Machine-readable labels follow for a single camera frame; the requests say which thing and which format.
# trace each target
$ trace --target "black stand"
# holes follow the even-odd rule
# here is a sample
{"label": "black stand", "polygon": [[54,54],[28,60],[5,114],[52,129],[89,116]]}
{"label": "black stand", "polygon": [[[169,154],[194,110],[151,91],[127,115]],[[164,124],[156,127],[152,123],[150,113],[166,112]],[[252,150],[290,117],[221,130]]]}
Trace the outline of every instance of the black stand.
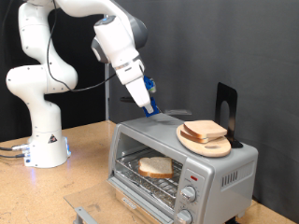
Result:
{"label": "black stand", "polygon": [[226,101],[230,108],[230,117],[228,122],[227,139],[230,141],[232,148],[241,148],[243,145],[234,139],[235,134],[235,113],[236,113],[236,102],[237,93],[236,90],[228,87],[222,83],[218,83],[217,89],[217,100],[216,100],[216,113],[215,122],[221,123],[221,105],[223,101]]}

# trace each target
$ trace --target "power cord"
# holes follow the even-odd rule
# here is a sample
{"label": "power cord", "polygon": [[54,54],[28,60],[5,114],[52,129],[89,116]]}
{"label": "power cord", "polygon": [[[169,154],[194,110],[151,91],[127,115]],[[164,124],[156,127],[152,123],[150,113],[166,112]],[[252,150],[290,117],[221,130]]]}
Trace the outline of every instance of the power cord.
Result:
{"label": "power cord", "polygon": [[50,41],[51,41],[52,34],[53,34],[53,31],[54,31],[54,28],[55,28],[55,25],[56,25],[56,21],[57,21],[57,7],[56,7],[55,0],[53,0],[53,4],[54,4],[54,7],[55,7],[55,21],[54,21],[53,27],[52,27],[51,32],[50,32],[50,40],[49,40],[48,49],[47,49],[47,64],[48,64],[49,74],[50,74],[51,78],[53,78],[57,82],[60,82],[60,83],[64,84],[67,87],[68,90],[70,90],[72,92],[79,92],[79,91],[88,91],[88,90],[94,89],[96,87],[99,87],[99,86],[103,85],[104,83],[106,83],[107,81],[109,81],[110,79],[112,79],[114,76],[116,76],[116,73],[115,73],[111,77],[104,80],[103,82],[101,82],[101,83],[99,83],[95,86],[91,86],[91,87],[81,89],[81,90],[72,90],[66,85],[66,83],[62,82],[61,80],[56,79],[55,77],[53,77],[52,73],[50,72],[49,50],[50,50]]}
{"label": "power cord", "polygon": [[0,155],[0,157],[4,157],[4,158],[22,158],[25,157],[25,154],[19,154],[16,156],[4,156],[4,155]]}
{"label": "power cord", "polygon": [[2,151],[12,151],[11,147],[0,147],[0,150]]}

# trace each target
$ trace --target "cable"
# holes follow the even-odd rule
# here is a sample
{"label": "cable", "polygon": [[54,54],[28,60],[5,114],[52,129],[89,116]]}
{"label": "cable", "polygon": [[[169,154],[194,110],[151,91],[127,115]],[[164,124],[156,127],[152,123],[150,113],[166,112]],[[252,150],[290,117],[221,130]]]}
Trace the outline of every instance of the cable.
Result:
{"label": "cable", "polygon": [[4,157],[4,158],[22,158],[22,157],[25,157],[24,154],[19,154],[19,155],[16,155],[16,156],[4,156],[4,155],[0,155],[0,157]]}
{"label": "cable", "polygon": [[0,150],[2,151],[12,151],[11,147],[0,147]]}
{"label": "cable", "polygon": [[56,3],[55,3],[55,0],[53,0],[53,4],[54,4],[54,7],[55,7],[55,22],[53,24],[53,27],[51,29],[51,32],[50,32],[50,40],[49,40],[49,44],[48,44],[48,49],[47,49],[47,64],[48,64],[48,69],[49,69],[49,74],[51,76],[51,78],[53,78],[55,81],[57,82],[60,82],[62,84],[64,84],[70,91],[72,92],[79,92],[79,91],[88,91],[88,90],[91,90],[91,89],[94,89],[96,87],[99,87],[101,85],[103,85],[105,82],[109,81],[110,79],[112,79],[114,76],[116,76],[116,73],[113,74],[111,77],[107,78],[106,80],[104,80],[103,82],[95,85],[95,86],[91,86],[91,87],[88,87],[88,88],[85,88],[85,89],[81,89],[81,90],[72,90],[70,89],[66,83],[62,82],[61,80],[58,80],[56,79],[55,77],[53,77],[52,73],[50,72],[50,64],[49,64],[49,50],[50,50],[50,41],[51,41],[51,38],[52,38],[52,34],[53,34],[53,31],[54,31],[54,28],[55,28],[55,25],[56,25],[56,21],[57,21],[57,8],[56,8]]}
{"label": "cable", "polygon": [[12,3],[13,3],[13,0],[10,0],[9,5],[8,5],[8,7],[7,7],[6,15],[5,15],[5,17],[3,18],[3,22],[2,22],[2,35],[3,35],[3,33],[4,33],[4,27],[5,27],[5,25],[6,25],[6,20],[7,20],[8,12],[10,11],[10,8],[11,8]]}

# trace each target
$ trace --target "toast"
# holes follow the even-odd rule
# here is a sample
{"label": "toast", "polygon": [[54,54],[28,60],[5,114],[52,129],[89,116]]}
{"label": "toast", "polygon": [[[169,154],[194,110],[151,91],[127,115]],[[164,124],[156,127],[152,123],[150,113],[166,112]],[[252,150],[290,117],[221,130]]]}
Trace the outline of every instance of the toast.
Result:
{"label": "toast", "polygon": [[184,129],[197,138],[221,137],[227,134],[227,130],[213,120],[187,121]]}
{"label": "toast", "polygon": [[194,137],[193,135],[191,135],[190,133],[187,132],[187,130],[184,129],[184,125],[180,125],[178,127],[178,129],[180,130],[180,135],[184,138],[187,138],[195,143],[207,143],[210,141],[213,141],[215,139],[217,139],[218,137],[210,137],[210,138],[197,138]]}
{"label": "toast", "polygon": [[138,173],[151,178],[172,178],[174,168],[172,159],[167,157],[141,158]]}

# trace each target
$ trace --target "table surface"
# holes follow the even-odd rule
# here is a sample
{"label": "table surface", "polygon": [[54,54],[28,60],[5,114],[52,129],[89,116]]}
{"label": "table surface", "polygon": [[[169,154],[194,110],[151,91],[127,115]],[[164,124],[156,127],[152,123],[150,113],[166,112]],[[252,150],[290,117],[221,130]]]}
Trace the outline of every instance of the table surface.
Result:
{"label": "table surface", "polygon": [[[63,130],[72,156],[65,164],[55,168],[26,167],[23,159],[0,158],[0,224],[73,223],[76,213],[64,196],[105,187],[114,127],[113,122],[103,121]],[[1,143],[0,147],[16,146],[26,141],[27,138],[12,140]],[[1,154],[20,152],[1,151]],[[105,206],[103,202],[94,202],[91,210],[105,212],[105,217],[114,217],[111,223],[142,223],[124,207],[122,209],[121,204],[118,205],[121,214],[117,216],[113,207],[105,209]],[[294,223],[254,201],[246,214],[237,220],[242,224]]]}

